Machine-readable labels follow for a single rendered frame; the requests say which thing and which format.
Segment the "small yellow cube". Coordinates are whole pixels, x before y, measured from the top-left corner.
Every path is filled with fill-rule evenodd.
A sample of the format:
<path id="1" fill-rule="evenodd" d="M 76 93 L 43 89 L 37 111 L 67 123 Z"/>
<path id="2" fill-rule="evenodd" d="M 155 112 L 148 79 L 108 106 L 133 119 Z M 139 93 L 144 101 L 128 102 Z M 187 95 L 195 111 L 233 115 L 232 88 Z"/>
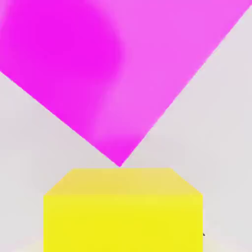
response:
<path id="1" fill-rule="evenodd" d="M 203 252 L 203 196 L 170 168 L 72 169 L 44 195 L 43 252 Z"/>

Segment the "large magenta box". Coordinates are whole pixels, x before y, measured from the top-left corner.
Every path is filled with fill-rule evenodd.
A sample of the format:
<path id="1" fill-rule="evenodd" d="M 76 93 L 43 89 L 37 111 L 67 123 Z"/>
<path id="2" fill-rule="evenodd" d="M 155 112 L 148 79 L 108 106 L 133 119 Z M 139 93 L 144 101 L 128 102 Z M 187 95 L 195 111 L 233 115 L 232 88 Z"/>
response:
<path id="1" fill-rule="evenodd" d="M 252 0 L 0 0 L 0 72 L 122 165 Z"/>

